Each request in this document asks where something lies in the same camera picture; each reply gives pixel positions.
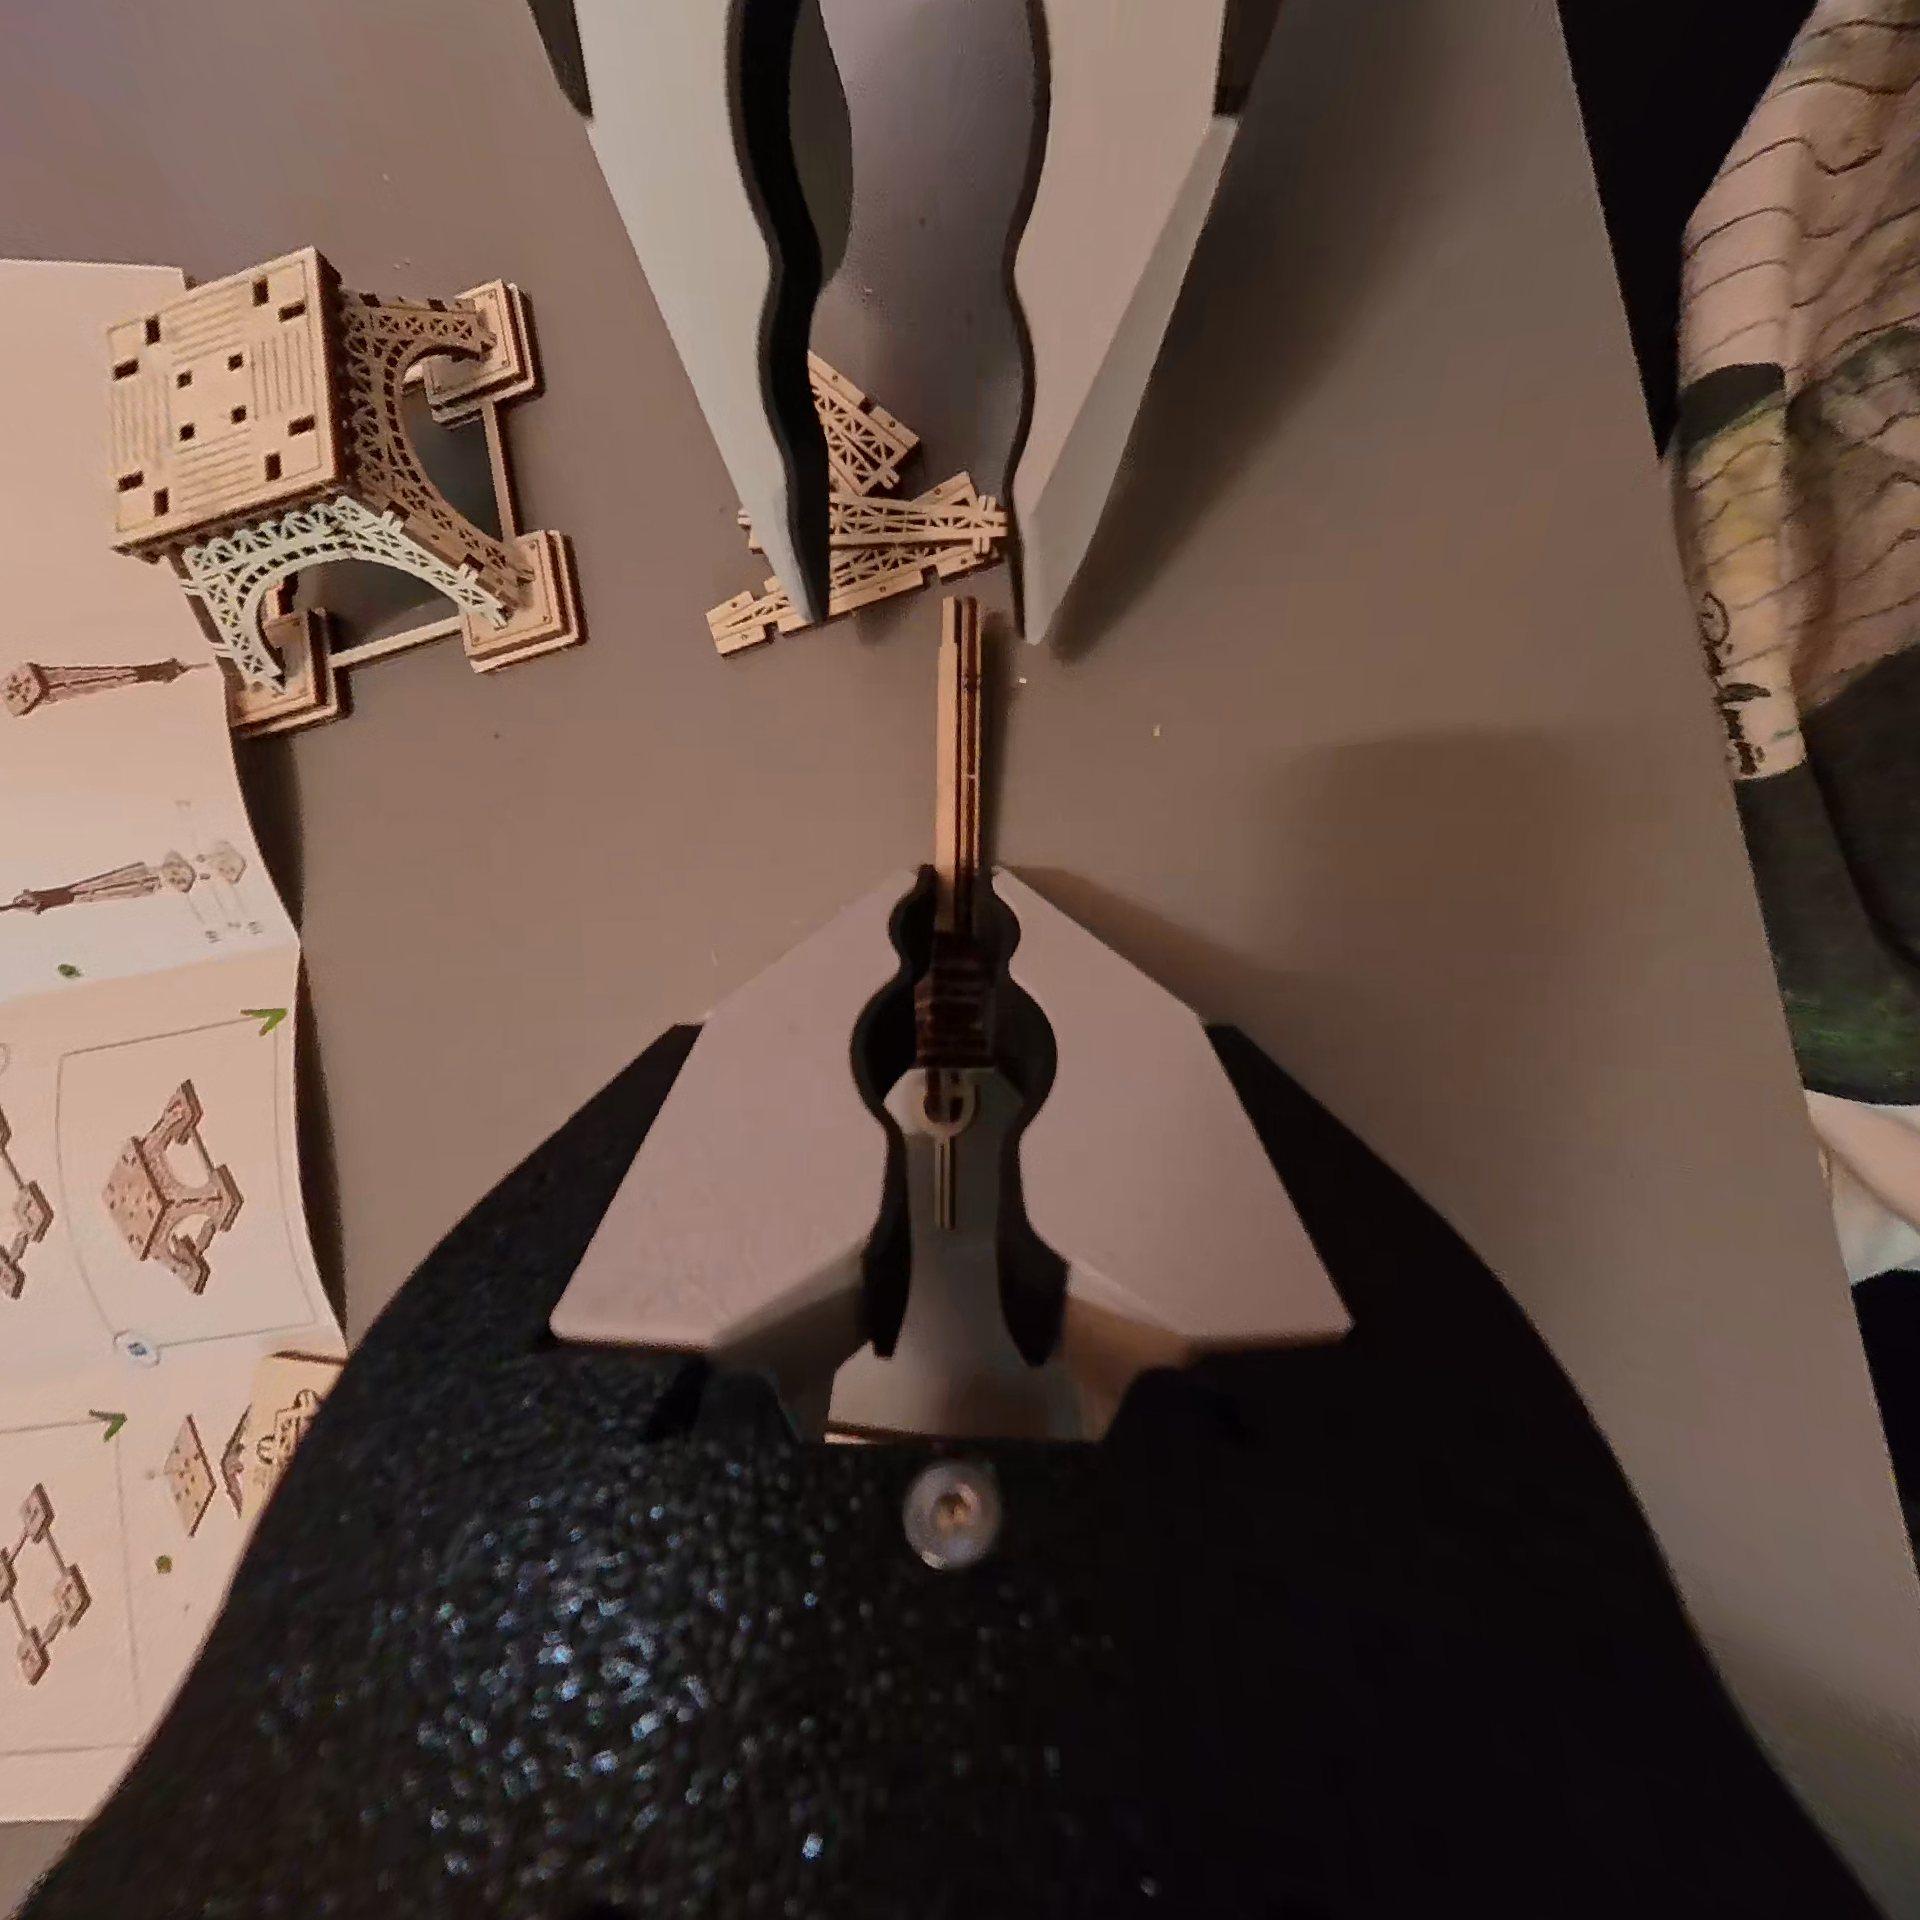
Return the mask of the wooden punch-out sheet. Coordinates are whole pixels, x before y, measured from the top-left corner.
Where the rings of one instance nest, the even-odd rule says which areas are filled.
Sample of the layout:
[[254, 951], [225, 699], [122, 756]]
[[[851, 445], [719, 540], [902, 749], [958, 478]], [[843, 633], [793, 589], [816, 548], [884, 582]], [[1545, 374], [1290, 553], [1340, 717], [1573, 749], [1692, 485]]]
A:
[[335, 1394], [349, 1357], [316, 1357], [316, 1349], [278, 1349], [256, 1357], [242, 1420], [225, 1444], [225, 1494], [254, 1528], [265, 1503], [278, 1495], [302, 1441], [309, 1432], [320, 1398]]

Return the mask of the wooden lattice tower panel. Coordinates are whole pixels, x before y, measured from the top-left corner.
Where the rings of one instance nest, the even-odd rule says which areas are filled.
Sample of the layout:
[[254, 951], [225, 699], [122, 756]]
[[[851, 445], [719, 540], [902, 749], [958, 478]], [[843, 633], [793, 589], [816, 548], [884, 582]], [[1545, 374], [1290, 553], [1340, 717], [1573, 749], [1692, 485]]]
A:
[[803, 633], [820, 619], [793, 607], [781, 582], [764, 582], [757, 594], [734, 594], [734, 601], [712, 607], [702, 622], [712, 622], [719, 660], [742, 660], [750, 647], [781, 637], [781, 633]]
[[851, 374], [840, 374], [820, 354], [803, 354], [809, 398], [828, 445], [836, 492], [897, 492], [902, 462], [923, 452], [914, 431], [882, 408]]
[[828, 492], [828, 619], [865, 609], [890, 594], [914, 594], [931, 569], [963, 574], [991, 561], [1009, 518], [966, 478], [937, 481], [914, 501]]

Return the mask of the wooden tower base model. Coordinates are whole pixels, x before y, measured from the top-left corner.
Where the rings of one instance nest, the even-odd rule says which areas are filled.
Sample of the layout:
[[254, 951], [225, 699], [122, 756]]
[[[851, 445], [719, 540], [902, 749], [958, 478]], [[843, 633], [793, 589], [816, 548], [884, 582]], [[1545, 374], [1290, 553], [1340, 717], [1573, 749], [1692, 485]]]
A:
[[349, 670], [433, 637], [473, 677], [585, 637], [567, 540], [519, 518], [519, 284], [383, 297], [304, 248], [111, 320], [106, 360], [111, 553], [174, 574], [236, 733], [320, 730]]

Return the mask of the folded instruction booklet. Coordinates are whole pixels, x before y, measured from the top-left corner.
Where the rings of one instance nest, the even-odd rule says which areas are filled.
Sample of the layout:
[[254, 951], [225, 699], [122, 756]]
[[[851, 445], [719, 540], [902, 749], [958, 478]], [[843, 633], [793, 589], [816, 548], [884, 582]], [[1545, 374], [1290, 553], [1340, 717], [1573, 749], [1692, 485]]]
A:
[[254, 1537], [256, 1357], [349, 1357], [296, 1113], [302, 932], [229, 682], [111, 553], [106, 326], [184, 271], [0, 271], [0, 1821], [88, 1821]]

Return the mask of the grey desk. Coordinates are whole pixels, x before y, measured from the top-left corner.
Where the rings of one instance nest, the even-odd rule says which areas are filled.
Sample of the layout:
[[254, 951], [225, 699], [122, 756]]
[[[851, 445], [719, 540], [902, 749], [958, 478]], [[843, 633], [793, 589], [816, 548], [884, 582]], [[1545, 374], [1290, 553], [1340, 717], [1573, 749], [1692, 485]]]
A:
[[[249, 747], [352, 1339], [655, 1026], [928, 845], [923, 601], [719, 660], [757, 561], [526, 7], [7, 7], [7, 256], [522, 284], [585, 647]], [[1914, 1914], [1914, 1556], [1555, 7], [1288, 7], [1000, 852], [1246, 1026], [1583, 1394], [1777, 1768]]]

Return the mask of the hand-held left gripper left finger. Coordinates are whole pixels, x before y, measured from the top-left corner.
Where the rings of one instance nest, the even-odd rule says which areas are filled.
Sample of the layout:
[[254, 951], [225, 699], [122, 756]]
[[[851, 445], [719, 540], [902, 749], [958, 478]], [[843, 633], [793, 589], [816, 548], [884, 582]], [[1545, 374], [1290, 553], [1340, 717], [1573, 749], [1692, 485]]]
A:
[[769, 1374], [789, 1420], [828, 1432], [836, 1374], [867, 1344], [865, 1256], [897, 1148], [897, 1067], [865, 1086], [859, 1019], [914, 976], [897, 924], [928, 884], [931, 869], [884, 872], [697, 1019], [554, 1339]]

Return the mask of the printed white t-shirt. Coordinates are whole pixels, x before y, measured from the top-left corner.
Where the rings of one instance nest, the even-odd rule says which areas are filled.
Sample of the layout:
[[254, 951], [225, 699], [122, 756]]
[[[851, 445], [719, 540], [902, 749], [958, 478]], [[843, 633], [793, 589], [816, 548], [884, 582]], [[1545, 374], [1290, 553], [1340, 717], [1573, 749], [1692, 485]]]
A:
[[1846, 1272], [1920, 1256], [1920, 7], [1815, 7], [1682, 252], [1673, 540]]

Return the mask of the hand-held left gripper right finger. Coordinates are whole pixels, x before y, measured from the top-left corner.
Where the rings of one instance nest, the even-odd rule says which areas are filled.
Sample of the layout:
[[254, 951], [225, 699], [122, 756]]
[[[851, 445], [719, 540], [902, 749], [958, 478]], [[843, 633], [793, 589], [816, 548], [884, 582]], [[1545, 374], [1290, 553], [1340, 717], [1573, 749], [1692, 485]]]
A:
[[1084, 1427], [1130, 1384], [1199, 1357], [1340, 1344], [1352, 1309], [1246, 1113], [1209, 1026], [1019, 872], [1009, 989], [1049, 1026], [1018, 1171], [1019, 1215], [1064, 1256], [1064, 1357]]

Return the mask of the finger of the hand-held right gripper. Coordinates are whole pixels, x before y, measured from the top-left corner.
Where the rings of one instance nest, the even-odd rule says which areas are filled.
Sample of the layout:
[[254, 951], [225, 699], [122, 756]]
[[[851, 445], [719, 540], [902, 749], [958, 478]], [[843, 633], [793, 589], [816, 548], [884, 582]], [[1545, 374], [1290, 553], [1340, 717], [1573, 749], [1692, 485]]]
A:
[[797, 0], [581, 0], [585, 141], [775, 582], [828, 609]]
[[1246, 7], [1040, 0], [1033, 151], [1002, 284], [1018, 629], [1043, 647], [1113, 492], [1185, 264], [1246, 120]]

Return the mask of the wooden tower spire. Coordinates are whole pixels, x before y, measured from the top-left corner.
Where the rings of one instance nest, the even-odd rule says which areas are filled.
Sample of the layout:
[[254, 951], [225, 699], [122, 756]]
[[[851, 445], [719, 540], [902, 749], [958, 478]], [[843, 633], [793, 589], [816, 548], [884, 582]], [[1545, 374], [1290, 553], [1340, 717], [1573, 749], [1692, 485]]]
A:
[[958, 1140], [972, 1125], [991, 1067], [991, 951], [979, 932], [979, 770], [987, 770], [987, 633], [979, 607], [937, 607], [931, 721], [931, 945], [914, 978], [914, 1110], [931, 1146], [931, 1227], [958, 1227]]

